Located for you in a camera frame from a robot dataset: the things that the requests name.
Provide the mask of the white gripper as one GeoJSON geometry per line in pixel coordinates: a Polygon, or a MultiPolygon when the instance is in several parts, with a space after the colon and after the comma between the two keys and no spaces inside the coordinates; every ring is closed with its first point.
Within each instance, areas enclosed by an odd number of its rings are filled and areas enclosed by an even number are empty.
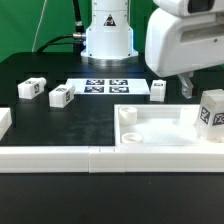
{"type": "Polygon", "coordinates": [[[218,13],[179,17],[161,8],[151,15],[145,61],[159,77],[178,75],[182,95],[192,97],[192,73],[224,64],[224,16],[218,13]]]}

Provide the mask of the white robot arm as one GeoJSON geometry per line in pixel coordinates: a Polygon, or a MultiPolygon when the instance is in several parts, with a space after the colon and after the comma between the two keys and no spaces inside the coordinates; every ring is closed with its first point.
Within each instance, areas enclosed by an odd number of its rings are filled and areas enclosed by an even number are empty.
{"type": "MultiPolygon", "coordinates": [[[[190,98],[196,70],[224,64],[224,0],[153,0],[145,62],[160,77],[178,76],[190,98]]],[[[138,56],[129,26],[129,0],[92,0],[82,60],[119,65],[138,56]]]]}

